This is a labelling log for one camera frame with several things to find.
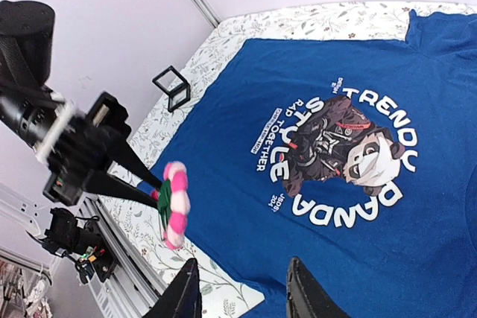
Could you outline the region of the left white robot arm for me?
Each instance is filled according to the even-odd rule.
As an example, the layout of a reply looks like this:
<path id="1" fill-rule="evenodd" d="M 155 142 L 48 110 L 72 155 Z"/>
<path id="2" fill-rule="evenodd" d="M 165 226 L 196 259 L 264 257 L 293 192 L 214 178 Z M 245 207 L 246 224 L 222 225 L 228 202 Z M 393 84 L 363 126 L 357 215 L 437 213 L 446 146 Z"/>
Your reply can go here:
<path id="1" fill-rule="evenodd" d="M 109 266 L 90 258 L 107 257 L 109 250 L 100 235 L 79 227 L 70 208 L 84 193 L 156 206 L 151 196 L 109 174 L 114 163 L 155 188 L 162 183 L 127 143 L 128 113 L 115 97 L 103 92 L 81 112 L 47 87 L 54 22 L 54 10 L 42 2 L 1 2 L 1 122 L 51 172 L 44 194 L 56 207 L 40 244 L 72 261 L 87 283 L 94 275 L 108 277 Z"/>

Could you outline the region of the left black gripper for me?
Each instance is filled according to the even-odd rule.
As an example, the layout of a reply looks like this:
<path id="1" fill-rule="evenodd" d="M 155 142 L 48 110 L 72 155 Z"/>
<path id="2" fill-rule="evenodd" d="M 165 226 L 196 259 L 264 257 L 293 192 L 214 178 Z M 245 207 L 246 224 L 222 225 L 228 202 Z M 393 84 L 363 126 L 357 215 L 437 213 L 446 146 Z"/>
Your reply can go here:
<path id="1" fill-rule="evenodd" d="M 107 173 L 114 161 L 152 187 L 162 186 L 125 141 L 127 110 L 103 92 L 83 113 L 46 86 L 54 20 L 47 4 L 1 2 L 1 121 L 50 170 L 43 191 L 50 201 L 74 206 L 87 192 L 156 208 L 150 195 Z"/>

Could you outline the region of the pink flower brooch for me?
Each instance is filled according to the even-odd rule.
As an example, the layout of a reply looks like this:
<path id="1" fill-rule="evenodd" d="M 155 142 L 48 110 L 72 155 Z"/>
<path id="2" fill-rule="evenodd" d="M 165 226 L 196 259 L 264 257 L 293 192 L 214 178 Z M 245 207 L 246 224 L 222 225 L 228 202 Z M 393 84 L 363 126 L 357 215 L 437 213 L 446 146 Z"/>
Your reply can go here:
<path id="1" fill-rule="evenodd" d="M 169 249 L 179 249 L 185 240 L 188 215 L 191 209 L 187 193 L 189 181 L 182 162 L 165 166 L 160 189 L 151 192 L 157 202 L 159 222 L 163 228 L 162 239 Z"/>

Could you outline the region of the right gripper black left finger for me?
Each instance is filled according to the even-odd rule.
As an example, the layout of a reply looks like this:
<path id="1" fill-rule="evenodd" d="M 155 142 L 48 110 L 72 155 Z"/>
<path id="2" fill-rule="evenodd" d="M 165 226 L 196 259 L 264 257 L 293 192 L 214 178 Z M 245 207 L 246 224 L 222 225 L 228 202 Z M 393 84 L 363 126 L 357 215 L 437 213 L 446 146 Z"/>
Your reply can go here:
<path id="1" fill-rule="evenodd" d="M 201 318 L 198 261 L 190 258 L 182 266 L 170 285 L 145 314 L 145 318 Z"/>

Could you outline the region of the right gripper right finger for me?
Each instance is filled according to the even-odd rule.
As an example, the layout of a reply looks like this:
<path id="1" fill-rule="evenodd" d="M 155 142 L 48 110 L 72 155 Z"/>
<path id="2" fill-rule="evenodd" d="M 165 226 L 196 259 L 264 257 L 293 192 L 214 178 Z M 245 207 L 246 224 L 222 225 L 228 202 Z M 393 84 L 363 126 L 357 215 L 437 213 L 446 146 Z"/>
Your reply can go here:
<path id="1" fill-rule="evenodd" d="M 286 290 L 288 318 L 350 318 L 297 256 L 288 266 Z"/>

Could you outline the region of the blue printed t-shirt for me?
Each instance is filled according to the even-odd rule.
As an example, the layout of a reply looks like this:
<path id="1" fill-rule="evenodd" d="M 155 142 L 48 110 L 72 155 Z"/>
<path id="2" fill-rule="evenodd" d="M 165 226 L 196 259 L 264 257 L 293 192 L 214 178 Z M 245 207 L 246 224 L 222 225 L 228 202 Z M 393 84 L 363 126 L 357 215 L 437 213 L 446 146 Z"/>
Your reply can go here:
<path id="1" fill-rule="evenodd" d="M 476 315 L 476 16 L 404 40 L 249 39 L 152 167 L 188 238 L 285 316 L 301 258 L 352 317 Z"/>

